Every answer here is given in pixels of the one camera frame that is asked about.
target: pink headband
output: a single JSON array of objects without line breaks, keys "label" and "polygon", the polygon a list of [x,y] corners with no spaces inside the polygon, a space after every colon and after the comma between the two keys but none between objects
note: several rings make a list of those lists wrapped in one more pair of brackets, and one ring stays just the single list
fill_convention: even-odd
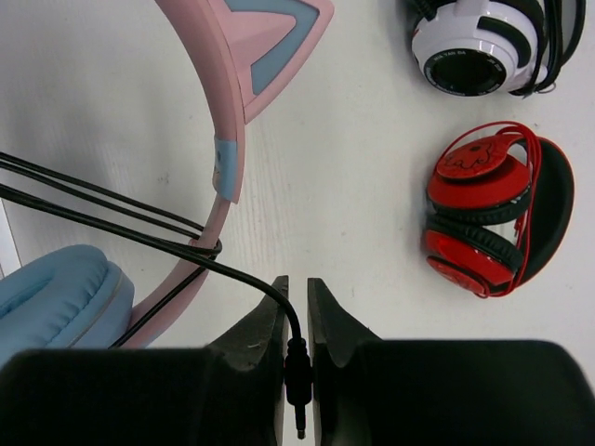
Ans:
[{"label": "pink headband", "polygon": [[[334,9],[329,0],[156,0],[156,3],[186,47],[213,117],[216,146],[213,186],[217,197],[203,236],[199,241],[190,241],[199,247],[212,248],[231,202],[238,203],[240,198],[245,125],[262,112],[299,71],[322,37]],[[241,10],[233,7],[238,3],[242,5]],[[298,39],[297,49],[282,69],[264,87],[255,88],[252,68],[256,62],[277,49],[291,33],[299,31],[300,17],[288,12],[297,6],[307,13],[314,12],[315,21]],[[195,269],[195,264],[180,260],[165,280],[133,308],[129,327]],[[171,326],[190,305],[205,282],[206,274],[201,274],[148,321],[125,347],[146,346]]]}]

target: white table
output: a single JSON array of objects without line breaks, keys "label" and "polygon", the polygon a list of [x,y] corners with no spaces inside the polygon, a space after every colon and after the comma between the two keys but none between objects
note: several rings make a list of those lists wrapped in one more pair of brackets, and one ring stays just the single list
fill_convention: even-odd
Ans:
[{"label": "white table", "polygon": [[[204,222],[214,197],[212,124],[192,66],[157,6],[52,0],[0,7],[2,151]],[[219,260],[266,281],[289,274],[303,323],[306,279],[322,277],[380,336],[552,340],[594,382],[595,16],[553,94],[460,99],[421,78],[396,9],[393,0],[337,2],[311,59],[248,127],[244,190]],[[424,183],[438,153],[458,134],[499,119],[524,122],[563,147],[575,169],[576,200],[562,248],[543,272],[513,296],[484,301],[433,272],[419,236]],[[137,300],[175,263],[11,203],[7,215],[22,263],[67,244],[94,244],[132,278]],[[211,275],[154,345],[201,346],[260,298]],[[285,444],[293,444],[289,414],[287,420]]]}]

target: black ear cushion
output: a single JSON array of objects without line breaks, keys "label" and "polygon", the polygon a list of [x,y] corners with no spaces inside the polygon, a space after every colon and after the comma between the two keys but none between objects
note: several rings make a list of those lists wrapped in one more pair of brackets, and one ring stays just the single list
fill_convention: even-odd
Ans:
[{"label": "black ear cushion", "polygon": [[479,249],[516,272],[522,267],[522,252],[511,242],[482,227],[466,225],[445,216],[428,216],[426,230],[435,230]]},{"label": "black ear cushion", "polygon": [[514,7],[521,11],[529,19],[539,33],[544,32],[545,15],[543,8],[537,0],[492,0],[494,3],[501,3],[509,7]]},{"label": "black ear cushion", "polygon": [[455,221],[475,226],[494,226],[514,221],[522,216],[531,204],[531,191],[528,190],[517,202],[510,202],[485,209],[452,209],[431,202],[436,212]]},{"label": "black ear cushion", "polygon": [[544,268],[562,243],[575,203],[575,179],[568,160],[556,146],[540,139],[541,172],[531,218],[531,245],[521,283]]}]

